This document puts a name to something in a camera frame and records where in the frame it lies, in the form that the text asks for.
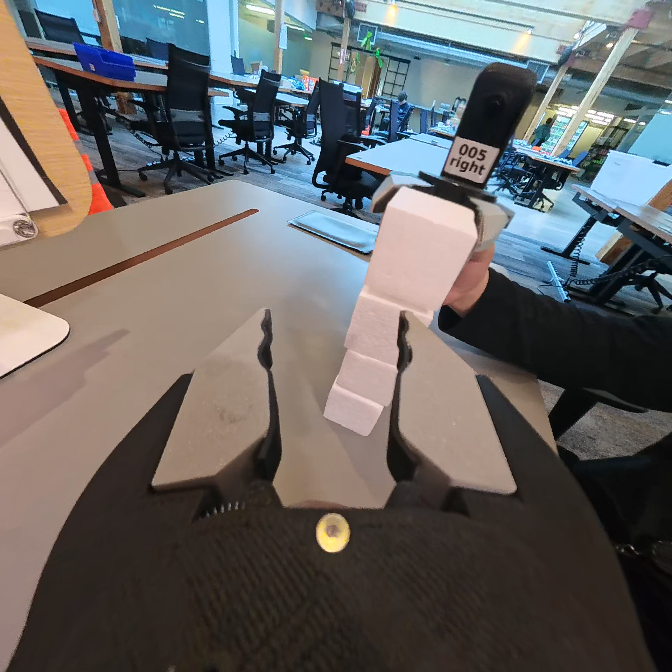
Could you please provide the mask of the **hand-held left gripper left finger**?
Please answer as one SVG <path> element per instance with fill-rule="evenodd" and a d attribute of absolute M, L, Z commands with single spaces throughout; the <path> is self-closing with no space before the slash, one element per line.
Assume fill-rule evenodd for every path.
<path fill-rule="evenodd" d="M 159 460 L 155 491 L 244 491 L 281 461 L 272 315 L 259 309 L 194 370 Z"/>

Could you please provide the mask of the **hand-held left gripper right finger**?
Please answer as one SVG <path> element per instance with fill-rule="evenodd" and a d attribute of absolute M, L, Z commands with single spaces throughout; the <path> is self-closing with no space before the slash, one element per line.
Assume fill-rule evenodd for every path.
<path fill-rule="evenodd" d="M 475 371 L 412 312 L 399 318 L 388 469 L 423 495 L 517 486 Z"/>

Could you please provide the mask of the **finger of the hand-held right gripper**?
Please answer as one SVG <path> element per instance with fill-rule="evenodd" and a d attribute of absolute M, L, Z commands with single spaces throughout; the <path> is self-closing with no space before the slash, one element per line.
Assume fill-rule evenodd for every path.
<path fill-rule="evenodd" d="M 383 213 L 387 204 L 401 188 L 424 189 L 427 182 L 411 175 L 389 175 L 371 197 L 371 213 Z"/>
<path fill-rule="evenodd" d="M 474 214 L 476 243 L 473 251 L 485 251 L 494 245 L 500 233 L 514 217 L 514 212 L 496 201 L 469 201 Z"/>

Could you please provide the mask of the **white foam cube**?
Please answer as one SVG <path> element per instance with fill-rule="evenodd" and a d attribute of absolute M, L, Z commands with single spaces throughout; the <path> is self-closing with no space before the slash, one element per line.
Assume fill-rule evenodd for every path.
<path fill-rule="evenodd" d="M 405 306 L 374 294 L 364 286 L 357 298 L 345 338 L 345 347 L 359 355 L 397 365 L 399 358 L 399 323 L 403 311 L 412 312 L 428 326 L 435 312 Z"/>
<path fill-rule="evenodd" d="M 361 436 L 369 436 L 383 412 L 383 406 L 334 382 L 323 416 Z"/>
<path fill-rule="evenodd" d="M 385 207 L 364 286 L 400 306 L 436 311 L 477 242 L 472 208 L 405 185 Z"/>
<path fill-rule="evenodd" d="M 392 402 L 397 376 L 396 365 L 348 349 L 335 383 L 346 391 L 387 407 Z"/>

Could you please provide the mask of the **person's right forearm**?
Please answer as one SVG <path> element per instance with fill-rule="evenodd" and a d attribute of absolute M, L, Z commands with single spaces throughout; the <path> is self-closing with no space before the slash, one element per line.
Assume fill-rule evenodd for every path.
<path fill-rule="evenodd" d="M 600 315 L 489 271 L 465 313 L 445 305 L 442 332 L 564 389 L 607 392 L 671 412 L 671 319 Z"/>

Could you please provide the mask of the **person's right hand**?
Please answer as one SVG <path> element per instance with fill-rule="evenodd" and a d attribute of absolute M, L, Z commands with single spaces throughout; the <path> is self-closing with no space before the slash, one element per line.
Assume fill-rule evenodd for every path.
<path fill-rule="evenodd" d="M 464 316 L 471 311 L 483 295 L 489 282 L 489 266 L 495 253 L 495 245 L 472 254 L 453 283 L 442 307 L 452 309 Z"/>

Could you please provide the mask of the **white top desk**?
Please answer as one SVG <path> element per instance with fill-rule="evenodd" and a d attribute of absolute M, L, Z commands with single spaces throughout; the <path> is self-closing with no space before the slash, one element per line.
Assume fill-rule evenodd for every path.
<path fill-rule="evenodd" d="M 419 134 L 348 155 L 345 163 L 382 179 L 392 173 L 439 175 L 451 145 L 450 139 Z"/>

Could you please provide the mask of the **black flat plate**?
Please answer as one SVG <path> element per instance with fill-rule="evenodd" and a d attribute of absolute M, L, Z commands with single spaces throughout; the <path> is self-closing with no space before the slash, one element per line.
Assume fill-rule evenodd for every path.
<path fill-rule="evenodd" d="M 300 214 L 288 220 L 288 225 L 364 256 L 373 252 L 378 234 L 376 227 L 370 229 L 350 218 L 340 219 L 324 209 Z"/>

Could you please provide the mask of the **black office chair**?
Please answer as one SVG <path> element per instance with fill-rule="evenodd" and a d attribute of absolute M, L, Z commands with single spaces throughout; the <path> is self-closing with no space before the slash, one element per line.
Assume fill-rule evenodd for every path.
<path fill-rule="evenodd" d="M 232 130 L 237 144 L 242 145 L 242 148 L 220 155 L 218 157 L 220 166 L 224 166 L 224 160 L 227 157 L 236 160 L 238 156 L 242 156 L 244 174 L 248 174 L 247 163 L 250 158 L 255 158 L 263 165 L 267 165 L 271 174 L 274 174 L 274 163 L 266 156 L 265 149 L 254 150 L 251 145 L 260 147 L 270 145 L 273 141 L 274 109 L 280 80 L 279 74 L 262 71 L 254 92 L 246 91 L 244 111 L 231 106 L 224 107 L 233 114 L 233 119 L 219 120 L 218 125 Z"/>
<path fill-rule="evenodd" d="M 312 140 L 317 135 L 317 113 L 320 104 L 320 82 L 313 88 L 309 98 L 302 100 L 301 104 L 290 105 L 287 101 L 276 99 L 275 126 L 286 131 L 288 142 L 284 145 L 274 146 L 273 156 L 278 155 L 279 150 L 284 154 L 277 163 L 286 163 L 289 155 L 303 155 L 307 165 L 315 161 L 315 156 L 303 146 L 305 140 Z"/>
<path fill-rule="evenodd" d="M 333 194 L 343 200 L 337 209 L 358 218 L 364 200 L 371 199 L 382 180 L 347 163 L 347 157 L 365 150 L 365 146 L 348 133 L 343 87 L 320 80 L 318 98 L 321 117 L 321 151 L 316 160 L 312 184 L 321 190 L 321 199 Z"/>
<path fill-rule="evenodd" d="M 187 174 L 211 184 L 222 175 L 214 164 L 209 59 L 172 43 L 167 54 L 165 92 L 143 101 L 145 118 L 130 122 L 129 129 L 161 151 L 160 161 L 139 168 L 140 180 L 147 180 L 147 172 L 165 170 L 163 188 L 171 195 L 176 177 Z"/>

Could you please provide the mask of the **white box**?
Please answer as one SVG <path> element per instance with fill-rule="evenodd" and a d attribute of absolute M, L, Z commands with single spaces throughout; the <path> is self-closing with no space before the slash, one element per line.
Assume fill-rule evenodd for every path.
<path fill-rule="evenodd" d="M 670 164 L 611 149 L 590 188 L 612 200 L 646 206 L 670 182 Z"/>

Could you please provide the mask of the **light wood desk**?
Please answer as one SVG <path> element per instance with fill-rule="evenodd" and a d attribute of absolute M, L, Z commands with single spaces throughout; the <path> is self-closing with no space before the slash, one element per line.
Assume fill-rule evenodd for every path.
<path fill-rule="evenodd" d="M 582 227 L 561 251 L 542 247 L 542 251 L 570 262 L 568 277 L 559 276 L 554 264 L 548 261 L 549 279 L 542 287 L 554 291 L 561 302 L 578 300 L 596 307 L 605 307 L 625 313 L 623 301 L 616 295 L 625 288 L 647 292 L 654 301 L 652 313 L 670 313 L 671 291 L 658 277 L 671 275 L 671 216 L 652 206 L 636 206 L 610 199 L 598 192 L 573 186 L 573 202 L 589 216 Z M 579 278 L 582 264 L 581 249 L 592 227 L 597 223 L 609 224 L 626 241 L 626 248 L 617 255 L 606 271 L 594 278 Z"/>

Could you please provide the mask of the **orange traffic cone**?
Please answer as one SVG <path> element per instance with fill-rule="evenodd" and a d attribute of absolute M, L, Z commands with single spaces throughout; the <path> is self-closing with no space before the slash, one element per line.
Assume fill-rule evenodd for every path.
<path fill-rule="evenodd" d="M 70 121 L 67 111 L 60 107 L 58 107 L 57 109 L 63 119 L 63 122 L 67 130 L 71 135 L 72 141 L 74 142 L 76 149 L 79 151 L 81 155 L 81 158 L 83 160 L 83 163 L 85 164 L 85 167 L 89 175 L 89 180 L 91 182 L 91 204 L 89 208 L 89 215 L 112 210 L 113 206 L 103 189 L 103 185 L 98 180 L 96 171 L 93 168 L 93 165 L 90 161 L 88 154 L 85 152 L 85 148 L 83 147 L 80 141 L 78 133 L 76 132 L 74 126 L 72 125 L 72 122 Z"/>

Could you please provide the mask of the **blue plastic bin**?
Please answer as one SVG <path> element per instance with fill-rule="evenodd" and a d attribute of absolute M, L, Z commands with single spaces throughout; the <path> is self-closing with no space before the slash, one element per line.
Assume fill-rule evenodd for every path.
<path fill-rule="evenodd" d="M 90 44 L 73 43 L 72 46 L 84 71 L 108 79 L 135 81 L 136 67 L 130 55 Z"/>

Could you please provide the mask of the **white-based document stand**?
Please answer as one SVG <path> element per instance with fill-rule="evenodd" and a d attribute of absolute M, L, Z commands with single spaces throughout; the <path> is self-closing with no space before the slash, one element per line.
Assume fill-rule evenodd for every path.
<path fill-rule="evenodd" d="M 76 229 L 89 213 L 89 175 L 3 1 L 1 101 L 9 108 L 47 176 L 67 200 L 64 206 L 32 214 L 39 229 L 37 238 L 7 248 Z M 61 317 L 1 294 L 1 377 L 57 348 L 70 331 L 69 324 Z"/>

